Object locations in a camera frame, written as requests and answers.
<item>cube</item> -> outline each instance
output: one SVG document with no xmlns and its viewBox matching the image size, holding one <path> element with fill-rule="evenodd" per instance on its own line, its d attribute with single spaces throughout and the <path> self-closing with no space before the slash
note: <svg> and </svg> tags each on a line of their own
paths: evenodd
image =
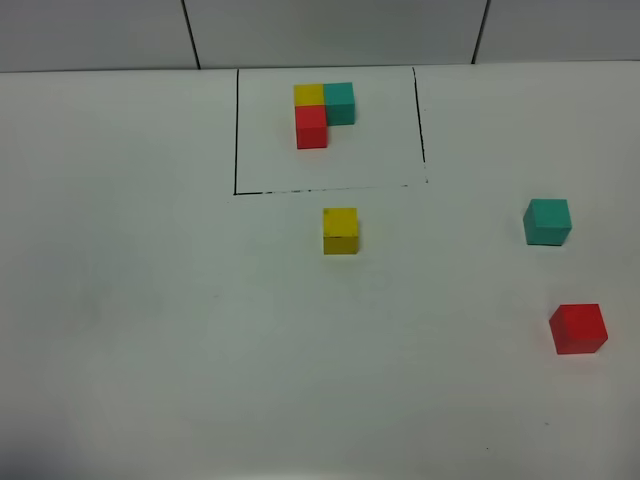
<svg viewBox="0 0 640 480">
<path fill-rule="evenodd" d="M 296 107 L 298 149 L 327 148 L 327 114 L 323 105 Z"/>
<path fill-rule="evenodd" d="M 356 208 L 325 208 L 323 226 L 325 255 L 358 253 L 358 210 Z"/>
<path fill-rule="evenodd" d="M 334 125 L 353 125 L 356 123 L 356 99 L 353 83 L 326 83 L 324 102 L 327 108 L 327 123 Z"/>
<path fill-rule="evenodd" d="M 609 338 L 597 304 L 560 305 L 549 325 L 558 355 L 595 353 Z"/>
<path fill-rule="evenodd" d="M 324 105 L 324 88 L 321 83 L 294 85 L 293 102 L 296 107 Z"/>
<path fill-rule="evenodd" d="M 571 231 L 569 204 L 566 200 L 534 198 L 523 222 L 527 244 L 560 246 Z"/>
</svg>

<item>red cube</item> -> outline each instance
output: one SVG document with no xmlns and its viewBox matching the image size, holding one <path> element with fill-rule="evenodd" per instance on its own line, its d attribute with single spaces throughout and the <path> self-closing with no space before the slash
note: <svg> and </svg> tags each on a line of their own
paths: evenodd
<svg viewBox="0 0 640 480">
<path fill-rule="evenodd" d="M 298 149 L 327 148 L 327 112 L 324 105 L 296 107 Z"/>
<path fill-rule="evenodd" d="M 594 353 L 609 338 L 597 304 L 560 305 L 549 325 L 559 355 Z"/>
</svg>

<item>teal cube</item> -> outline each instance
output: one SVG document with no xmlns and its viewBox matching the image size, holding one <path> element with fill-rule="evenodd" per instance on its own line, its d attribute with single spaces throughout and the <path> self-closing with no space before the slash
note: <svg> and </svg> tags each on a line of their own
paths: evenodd
<svg viewBox="0 0 640 480">
<path fill-rule="evenodd" d="M 327 110 L 327 124 L 353 125 L 356 123 L 356 97 L 353 83 L 325 83 L 324 103 Z"/>
<path fill-rule="evenodd" d="M 529 245 L 562 245 L 571 231 L 569 204 L 566 200 L 534 198 L 523 221 Z"/>
</svg>

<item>white table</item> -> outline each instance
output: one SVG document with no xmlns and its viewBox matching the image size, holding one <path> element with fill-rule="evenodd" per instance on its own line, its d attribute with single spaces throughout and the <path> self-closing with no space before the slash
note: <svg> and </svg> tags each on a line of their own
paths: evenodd
<svg viewBox="0 0 640 480">
<path fill-rule="evenodd" d="M 136 478 L 636 478 L 640 65 L 416 76 L 426 168 L 415 111 L 388 161 L 420 176 L 241 196 L 235 71 L 0 76 L 0 420 Z M 564 247 L 525 245 L 532 197 L 569 200 Z M 322 255 L 330 206 L 357 256 Z M 572 302 L 596 355 L 555 354 Z"/>
</svg>

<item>black line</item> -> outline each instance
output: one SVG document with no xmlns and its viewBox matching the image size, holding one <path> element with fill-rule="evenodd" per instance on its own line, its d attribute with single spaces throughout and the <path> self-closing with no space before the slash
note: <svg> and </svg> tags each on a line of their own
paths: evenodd
<svg viewBox="0 0 640 480">
<path fill-rule="evenodd" d="M 233 194 L 238 193 L 238 106 L 240 105 L 240 69 L 236 70 L 236 159 L 233 172 Z"/>
<path fill-rule="evenodd" d="M 478 50 L 480 50 L 480 43 L 482 42 L 482 35 L 484 34 L 484 26 L 487 23 L 487 16 L 489 15 L 489 8 L 491 7 L 491 0 L 487 0 L 484 6 L 484 15 L 482 15 L 482 23 L 480 24 L 480 31 L 478 32 L 478 40 L 476 40 L 476 48 L 473 50 L 473 57 L 471 58 L 471 65 L 476 64 L 478 58 Z"/>
<path fill-rule="evenodd" d="M 427 160 L 424 156 L 424 137 L 422 136 L 422 119 L 420 118 L 420 99 L 418 98 L 418 80 L 416 80 L 416 69 L 413 70 L 413 88 L 416 92 L 416 110 L 418 111 L 418 127 L 420 127 L 420 146 L 422 147 L 422 163 L 426 165 Z"/>
<path fill-rule="evenodd" d="M 400 185 L 400 188 L 407 188 L 409 185 Z M 288 193 L 313 193 L 313 192 L 337 192 L 341 190 L 369 190 L 371 188 L 384 188 L 384 187 L 336 187 L 336 188 L 309 188 L 304 190 L 274 190 L 270 192 L 238 192 L 234 195 L 239 197 L 243 195 L 283 195 Z"/>
<path fill-rule="evenodd" d="M 196 65 L 198 70 L 202 70 L 200 67 L 200 59 L 198 58 L 198 51 L 196 50 L 196 42 L 193 40 L 193 30 L 191 30 L 191 22 L 189 21 L 189 15 L 187 14 L 187 6 L 182 1 L 182 11 L 184 12 L 184 19 L 187 22 L 187 30 L 189 30 L 189 38 L 191 39 L 191 48 L 193 48 L 193 56 L 196 57 Z"/>
</svg>

